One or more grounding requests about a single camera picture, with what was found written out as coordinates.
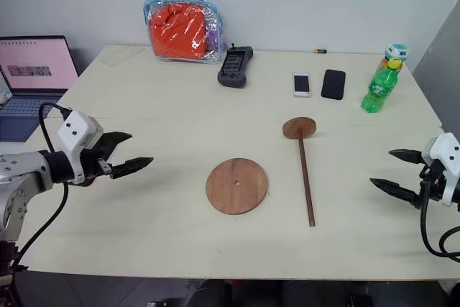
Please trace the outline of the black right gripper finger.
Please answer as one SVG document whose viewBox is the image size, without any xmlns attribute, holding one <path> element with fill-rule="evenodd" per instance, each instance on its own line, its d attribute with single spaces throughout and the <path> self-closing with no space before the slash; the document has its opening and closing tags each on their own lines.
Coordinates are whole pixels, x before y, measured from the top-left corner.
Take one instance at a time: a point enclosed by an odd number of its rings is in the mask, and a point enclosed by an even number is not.
<svg viewBox="0 0 460 307">
<path fill-rule="evenodd" d="M 422 152 L 417 150 L 408 150 L 408 149 L 396 149 L 390 150 L 389 154 L 403 160 L 405 162 L 410 162 L 412 164 L 424 164 L 425 161 L 422 157 Z"/>
<path fill-rule="evenodd" d="M 420 196 L 417 193 L 407 188 L 403 188 L 398 183 L 394 183 L 389 180 L 381 178 L 370 178 L 369 180 L 374 186 L 385 192 L 387 195 L 408 202 L 416 209 L 420 208 Z"/>
</svg>

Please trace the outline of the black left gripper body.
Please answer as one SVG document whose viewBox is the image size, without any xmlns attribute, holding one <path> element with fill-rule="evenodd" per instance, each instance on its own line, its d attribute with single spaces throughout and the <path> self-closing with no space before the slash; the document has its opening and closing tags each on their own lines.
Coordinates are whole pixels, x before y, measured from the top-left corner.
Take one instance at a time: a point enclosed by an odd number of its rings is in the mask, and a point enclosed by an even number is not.
<svg viewBox="0 0 460 307">
<path fill-rule="evenodd" d="M 111 173 L 111 166 L 107 160 L 116 147 L 115 136 L 115 133 L 105 133 L 92 149 L 82 151 L 82 168 L 85 177 L 82 186 L 90 186 L 98 176 Z"/>
</svg>

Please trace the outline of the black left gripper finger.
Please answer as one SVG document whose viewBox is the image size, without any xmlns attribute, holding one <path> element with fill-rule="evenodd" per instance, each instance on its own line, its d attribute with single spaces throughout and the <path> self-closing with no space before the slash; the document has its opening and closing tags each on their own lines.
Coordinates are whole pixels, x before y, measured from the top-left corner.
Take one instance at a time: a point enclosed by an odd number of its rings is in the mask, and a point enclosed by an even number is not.
<svg viewBox="0 0 460 307">
<path fill-rule="evenodd" d="M 110 158 L 116 146 L 132 138 L 131 134 L 125 132 L 107 132 L 101 136 L 101 150 L 103 158 Z"/>
<path fill-rule="evenodd" d="M 109 175 L 111 179 L 117 179 L 131 175 L 147 167 L 153 160 L 153 157 L 137 157 L 131 160 L 127 160 L 125 163 L 120 165 L 111 165 L 111 172 Z"/>
</svg>

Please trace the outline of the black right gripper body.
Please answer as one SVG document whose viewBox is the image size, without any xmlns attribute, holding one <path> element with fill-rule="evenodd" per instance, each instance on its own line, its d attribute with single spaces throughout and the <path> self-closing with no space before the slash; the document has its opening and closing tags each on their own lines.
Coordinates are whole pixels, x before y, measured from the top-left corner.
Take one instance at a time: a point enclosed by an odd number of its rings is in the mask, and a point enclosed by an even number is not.
<svg viewBox="0 0 460 307">
<path fill-rule="evenodd" d="M 419 177 L 420 193 L 415 200 L 415 207 L 421 209 L 423 199 L 429 198 L 434 201 L 442 199 L 443 191 L 446 185 L 446 177 L 444 175 L 445 167 L 440 160 L 434 160 L 431 165 L 424 165 Z"/>
</svg>

